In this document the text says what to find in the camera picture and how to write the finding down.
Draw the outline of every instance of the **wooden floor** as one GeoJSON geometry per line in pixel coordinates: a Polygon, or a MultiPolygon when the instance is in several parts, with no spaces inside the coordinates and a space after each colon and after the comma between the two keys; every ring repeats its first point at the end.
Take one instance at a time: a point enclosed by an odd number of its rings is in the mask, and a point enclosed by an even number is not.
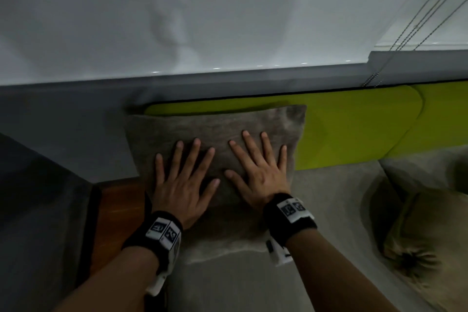
{"type": "Polygon", "coordinates": [[[139,179],[98,185],[101,201],[91,255],[90,275],[96,274],[120,252],[123,242],[144,219],[145,192],[139,179]]]}

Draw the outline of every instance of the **wristband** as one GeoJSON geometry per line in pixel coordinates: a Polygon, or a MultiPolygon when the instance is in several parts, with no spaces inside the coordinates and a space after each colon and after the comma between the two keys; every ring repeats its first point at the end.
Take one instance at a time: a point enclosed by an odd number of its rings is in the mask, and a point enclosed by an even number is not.
{"type": "Polygon", "coordinates": [[[156,274],[170,274],[179,253],[182,231],[182,224],[173,214],[156,211],[127,238],[122,249],[141,246],[151,250],[159,260],[156,274]]]}
{"type": "Polygon", "coordinates": [[[263,219],[272,238],[282,247],[297,232],[317,228],[313,215],[298,199],[289,194],[276,194],[263,208],[263,219]]]}

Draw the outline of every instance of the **lime green cushion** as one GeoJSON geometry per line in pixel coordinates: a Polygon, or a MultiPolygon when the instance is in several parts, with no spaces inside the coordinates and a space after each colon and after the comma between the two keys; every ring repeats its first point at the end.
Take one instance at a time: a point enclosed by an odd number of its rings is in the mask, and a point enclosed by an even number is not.
{"type": "Polygon", "coordinates": [[[380,159],[413,125],[422,108],[418,92],[403,85],[156,104],[145,114],[212,114],[292,104],[307,105],[306,126],[295,154],[297,170],[380,159]]]}
{"type": "Polygon", "coordinates": [[[398,156],[468,143],[468,82],[414,85],[424,102],[414,126],[389,151],[398,156]]]}

